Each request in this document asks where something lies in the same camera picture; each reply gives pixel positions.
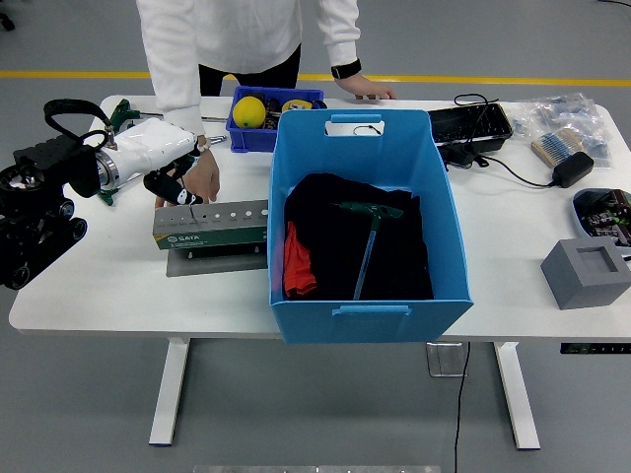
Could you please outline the person's right hand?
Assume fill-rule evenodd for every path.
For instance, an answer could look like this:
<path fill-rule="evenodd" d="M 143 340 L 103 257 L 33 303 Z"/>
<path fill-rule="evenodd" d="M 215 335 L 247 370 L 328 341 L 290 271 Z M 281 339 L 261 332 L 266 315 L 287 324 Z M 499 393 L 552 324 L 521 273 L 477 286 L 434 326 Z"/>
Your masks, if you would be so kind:
<path fill-rule="evenodd" d="M 220 190 L 220 171 L 211 151 L 203 151 L 197 165 L 184 177 L 186 188 L 204 204 L 214 202 Z"/>

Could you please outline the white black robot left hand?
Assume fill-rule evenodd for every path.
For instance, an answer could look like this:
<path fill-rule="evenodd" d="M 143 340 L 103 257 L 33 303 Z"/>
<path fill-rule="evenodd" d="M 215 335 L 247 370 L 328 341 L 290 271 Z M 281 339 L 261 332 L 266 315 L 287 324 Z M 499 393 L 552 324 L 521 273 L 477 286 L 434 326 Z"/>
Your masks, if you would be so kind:
<path fill-rule="evenodd" d="M 181 183 L 199 157 L 194 134 L 149 118 L 119 133 L 98 152 L 101 189 L 115 189 L 132 175 L 141 174 L 145 187 L 167 202 L 201 204 L 202 199 Z"/>

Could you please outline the person's left hand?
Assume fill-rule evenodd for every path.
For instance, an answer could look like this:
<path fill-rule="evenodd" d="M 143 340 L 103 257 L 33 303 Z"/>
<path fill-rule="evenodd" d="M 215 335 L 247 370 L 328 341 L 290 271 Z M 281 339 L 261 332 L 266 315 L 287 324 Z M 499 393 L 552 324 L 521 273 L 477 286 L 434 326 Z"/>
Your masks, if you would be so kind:
<path fill-rule="evenodd" d="M 395 100 L 396 95 L 388 85 L 371 81 L 357 73 L 345 79 L 335 79 L 335 84 L 342 90 L 352 94 L 357 100 Z"/>

